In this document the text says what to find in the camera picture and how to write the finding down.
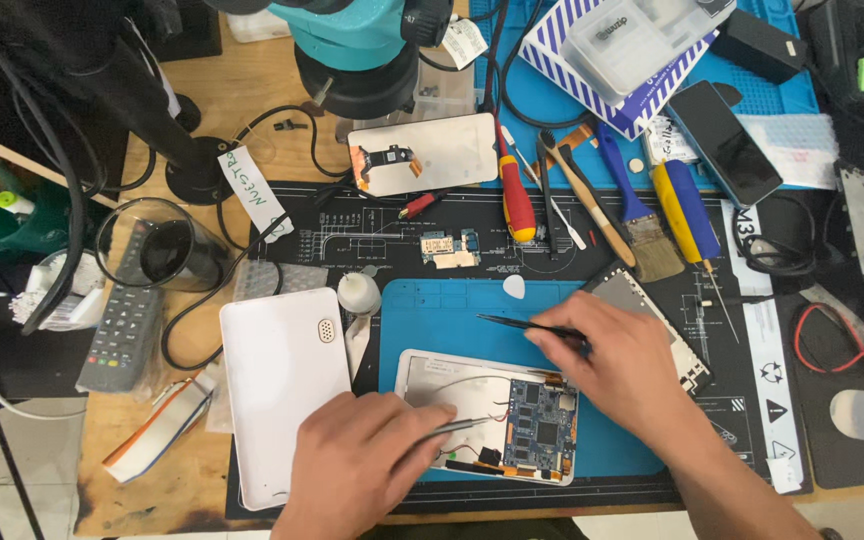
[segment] phone screen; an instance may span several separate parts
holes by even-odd
[[[735,199],[753,205],[782,185],[783,179],[715,90],[703,80],[669,100],[679,127],[718,171]]]

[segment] remote control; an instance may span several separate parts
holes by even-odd
[[[135,283],[141,273],[138,245],[148,230],[142,222],[132,230],[116,271],[125,282]],[[158,287],[114,284],[76,387],[110,394],[131,392],[156,351],[164,302],[165,291]]]

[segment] blue silicone mat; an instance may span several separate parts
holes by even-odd
[[[402,351],[418,349],[493,362],[558,370],[522,335],[476,313],[527,319],[565,300],[582,281],[526,281],[515,299],[497,279],[395,279],[382,293],[378,390],[391,392]],[[576,441],[576,478],[654,475],[665,465],[635,436],[582,396]],[[422,482],[467,481],[462,472],[429,471]]]
[[[499,0],[469,0],[468,8],[471,15],[486,13],[495,6]],[[528,21],[529,14],[535,6],[535,2],[542,2],[542,12],[551,8],[555,2],[551,0],[510,0],[509,11],[505,26],[498,44],[498,59],[504,63],[515,41],[522,34],[522,29]],[[738,0],[738,9],[749,12],[760,19],[768,21],[774,27],[784,30],[795,36],[799,35],[799,28],[795,20],[795,12],[789,0]],[[493,25],[496,18],[478,23],[483,37],[487,43],[492,42]],[[478,58],[475,60],[475,88],[485,88],[486,60]],[[563,92],[551,80],[530,66],[522,58],[512,61],[509,69],[509,77],[506,80],[506,89],[512,103],[528,117],[543,121],[570,120],[578,117],[586,109],[572,97]],[[791,115],[791,114],[818,114],[819,106],[815,99],[812,81],[808,73],[799,73],[797,76],[781,85],[775,85],[768,80],[755,75],[751,71],[739,67],[734,63],[720,58],[713,53],[705,53],[695,65],[689,75],[685,78],[685,86],[692,85],[702,80],[732,85],[742,92],[743,101],[733,110],[740,115]],[[499,119],[505,125],[512,136],[515,144],[530,163],[536,158],[536,137],[539,129],[534,128],[512,115],[507,107],[503,106],[499,112]],[[574,128],[554,129],[556,139],[560,141],[572,132]],[[633,158],[639,158],[647,163],[647,158],[642,150],[641,137],[635,141],[628,141],[625,137],[618,135],[619,150],[625,162]],[[612,176],[605,167],[605,163],[590,144],[582,144],[573,155],[576,163],[582,167],[582,172],[598,189],[614,189],[616,187]],[[718,191],[715,180],[699,174],[695,165],[690,165],[692,177],[695,179],[699,190]],[[629,174],[629,181],[637,190],[653,190],[652,179],[647,172]],[[532,186],[528,178],[522,178],[523,184]],[[549,183],[552,188],[568,189],[569,182],[563,175],[560,167],[554,167],[549,171]],[[501,188],[498,180],[482,183],[486,188]]]

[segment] power adapter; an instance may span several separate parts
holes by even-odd
[[[742,9],[733,11],[719,32],[709,50],[770,83],[781,85],[806,66],[804,41]]]

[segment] dark liquid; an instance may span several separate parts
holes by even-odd
[[[192,227],[186,221],[173,220],[156,225],[142,244],[139,265],[152,283],[179,272],[192,249]]]

